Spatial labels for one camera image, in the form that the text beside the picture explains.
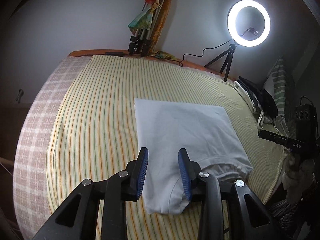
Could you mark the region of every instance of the black cloth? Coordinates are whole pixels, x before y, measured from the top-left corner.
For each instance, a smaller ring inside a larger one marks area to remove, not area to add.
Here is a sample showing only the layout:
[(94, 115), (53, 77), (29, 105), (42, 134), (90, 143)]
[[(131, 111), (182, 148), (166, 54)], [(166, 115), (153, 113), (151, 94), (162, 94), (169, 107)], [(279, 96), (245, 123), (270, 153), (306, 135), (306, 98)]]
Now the black cloth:
[(242, 86), (242, 88), (248, 92), (248, 96), (250, 98), (250, 100), (253, 102), (255, 108), (256, 108), (256, 111), (259, 111), (259, 107), (258, 107), (258, 100), (253, 96), (253, 92), (249, 89), (249, 87), (243, 83), (240, 79), (237, 80), (237, 82), (239, 83), (240, 86)]
[(272, 119), (275, 119), (278, 116), (276, 103), (264, 88), (259, 88), (255, 83), (241, 76), (239, 76), (238, 80), (241, 82), (240, 85), (244, 84), (252, 93), (255, 94), (265, 115), (270, 116)]

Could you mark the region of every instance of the power cord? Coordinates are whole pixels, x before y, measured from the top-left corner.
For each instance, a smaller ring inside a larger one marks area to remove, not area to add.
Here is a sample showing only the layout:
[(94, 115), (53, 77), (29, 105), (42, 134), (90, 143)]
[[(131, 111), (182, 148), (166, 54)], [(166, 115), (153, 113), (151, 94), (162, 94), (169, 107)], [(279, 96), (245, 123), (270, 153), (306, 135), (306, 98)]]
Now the power cord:
[(300, 103), (299, 103), (299, 106), (301, 106), (301, 102), (302, 102), (302, 99), (303, 98), (305, 98), (306, 100), (308, 100), (311, 104), (312, 104), (312, 106), (315, 106), (314, 104), (313, 104), (313, 102), (309, 99), (309, 98), (307, 98), (306, 96), (302, 96), (302, 97), (300, 97)]
[(221, 44), (221, 45), (219, 45), (219, 46), (217, 46), (217, 47), (214, 47), (214, 48), (205, 48), (205, 49), (203, 49), (201, 56), (199, 56), (199, 55), (194, 55), (194, 54), (190, 54), (190, 53), (185, 53), (185, 54), (183, 54), (183, 57), (182, 57), (182, 60), (181, 60), (181, 61), (177, 61), (177, 60), (174, 60), (174, 61), (179, 62), (179, 66), (180, 66), (180, 67), (183, 67), (182, 61), (184, 61), (184, 56), (185, 56), (185, 55), (190, 55), (190, 56), (195, 56), (195, 57), (203, 57), (204, 51), (205, 51), (206, 49), (216, 49), (216, 48), (218, 48), (218, 47), (221, 47), (221, 46), (225, 45), (226, 43), (230, 42), (231, 40), (232, 40), (232, 39), (230, 39), (230, 40), (226, 41), (225, 43), (223, 43), (223, 44)]
[(4, 167), (4, 169), (5, 169), (7, 172), (9, 172), (9, 174), (13, 177), (13, 175), (11, 174), (11, 172), (10, 172), (2, 163), (0, 163), (0, 164), (1, 164), (1, 166)]

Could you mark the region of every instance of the white wall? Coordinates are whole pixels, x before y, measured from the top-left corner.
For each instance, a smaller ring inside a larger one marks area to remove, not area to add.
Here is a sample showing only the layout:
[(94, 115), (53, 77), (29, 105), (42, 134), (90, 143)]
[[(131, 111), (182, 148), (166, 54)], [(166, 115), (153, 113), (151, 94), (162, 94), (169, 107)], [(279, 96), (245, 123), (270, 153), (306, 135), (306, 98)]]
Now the white wall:
[[(226, 17), (239, 0), (173, 0), (158, 49), (182, 57), (201, 54), (205, 47), (227, 41)], [(271, 31), (254, 48), (238, 46), (231, 76), (254, 82), (264, 79), (283, 54), (294, 68), (315, 29), (300, 0), (256, 0), (268, 11)], [(22, 103), (32, 102), (60, 60), (81, 49), (127, 49), (126, 27), (141, 11), (144, 0), (31, 0), (8, 22), (0, 37), (0, 104), (14, 103), (19, 88)], [(204, 65), (228, 45), (187, 60)], [(214, 68), (220, 69), (222, 62)]]

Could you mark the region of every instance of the tripod leg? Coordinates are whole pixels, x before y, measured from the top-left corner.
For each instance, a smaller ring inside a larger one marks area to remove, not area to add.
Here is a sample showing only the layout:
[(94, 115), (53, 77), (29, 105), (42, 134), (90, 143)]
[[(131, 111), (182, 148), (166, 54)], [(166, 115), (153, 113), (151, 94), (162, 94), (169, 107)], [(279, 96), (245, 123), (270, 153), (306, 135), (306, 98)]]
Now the tripod leg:
[(230, 54), (228, 53), (228, 55), (226, 57), (226, 60), (224, 61), (223, 65), (222, 65), (222, 68), (220, 69), (220, 73), (222, 73), (224, 71), (224, 69), (225, 69), (225, 67), (226, 67), (226, 65), (228, 63), (228, 60), (229, 60), (229, 55)]
[(229, 71), (230, 71), (230, 67), (231, 67), (231, 63), (232, 63), (232, 58), (233, 58), (233, 54), (230, 53), (229, 55), (229, 60), (228, 60), (228, 66), (227, 66), (227, 70), (226, 70), (226, 74), (224, 75), (224, 82), (227, 81), (228, 79), (228, 75), (229, 75)]
[(226, 50), (224, 52), (222, 52), (219, 56), (215, 57), (213, 60), (211, 60), (208, 64), (206, 64), (204, 67), (208, 68), (208, 66), (210, 66), (213, 62), (217, 61), (219, 58), (223, 57), (224, 55), (226, 55), (229, 52), (229, 50)]

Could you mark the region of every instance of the wooden furniture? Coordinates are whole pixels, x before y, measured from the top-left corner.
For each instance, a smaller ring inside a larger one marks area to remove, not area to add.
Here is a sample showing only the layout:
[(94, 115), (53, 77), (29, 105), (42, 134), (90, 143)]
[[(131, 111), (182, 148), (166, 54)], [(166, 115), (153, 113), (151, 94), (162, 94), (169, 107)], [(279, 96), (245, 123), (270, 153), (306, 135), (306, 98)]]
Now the wooden furniture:
[[(69, 54), (70, 57), (82, 57), (82, 56), (93, 56), (93, 55), (104, 55), (106, 52), (123, 52), (125, 54), (125, 57), (129, 57), (129, 53), (127, 50), (123, 50), (123, 49), (87, 49), (87, 50), (76, 50), (73, 51)], [(166, 60), (166, 59), (158, 59), (155, 57), (145, 57), (146, 59), (150, 59), (150, 60), (158, 60), (158, 61), (165, 61), (165, 62), (169, 62), (171, 64), (175, 64), (178, 65), (179, 63), (176, 61), (172, 61), (172, 60)], [(190, 68), (195, 68), (195, 69), (199, 69), (202, 71), (207, 71), (207, 72), (211, 72), (213, 74), (219, 75), (221, 77), (223, 77), (224, 74), (220, 74), (219, 72), (215, 71), (215, 70), (211, 70), (211, 69), (207, 69), (203, 66), (200, 66), (198, 64), (189, 62), (184, 60), (183, 62), (183, 66), (184, 67), (190, 67)], [(233, 77), (229, 77), (229, 79), (231, 79), (232, 81), (236, 80), (236, 78)]]

